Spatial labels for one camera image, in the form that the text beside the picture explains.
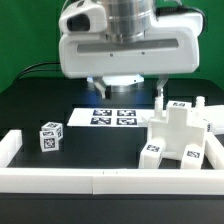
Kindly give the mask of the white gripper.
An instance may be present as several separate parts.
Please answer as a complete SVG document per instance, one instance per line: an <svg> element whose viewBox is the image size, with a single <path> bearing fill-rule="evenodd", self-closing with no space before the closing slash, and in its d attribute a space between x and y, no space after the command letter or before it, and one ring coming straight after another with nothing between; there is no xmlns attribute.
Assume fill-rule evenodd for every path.
<svg viewBox="0 0 224 224"><path fill-rule="evenodd" d="M159 75L162 97L168 74L199 66L203 16L182 6L158 15L154 0L78 0L62 12L59 28L63 73L98 77L93 83L103 99L111 97L104 76Z"/></svg>

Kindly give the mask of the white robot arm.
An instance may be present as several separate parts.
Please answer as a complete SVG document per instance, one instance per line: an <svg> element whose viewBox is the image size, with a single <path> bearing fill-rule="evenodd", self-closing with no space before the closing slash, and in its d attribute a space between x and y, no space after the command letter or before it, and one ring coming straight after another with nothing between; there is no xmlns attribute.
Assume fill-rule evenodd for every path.
<svg viewBox="0 0 224 224"><path fill-rule="evenodd" d="M119 91L199 66L200 12L178 5L159 9L155 0L78 0L59 19L59 58L68 78L85 78L101 92Z"/></svg>

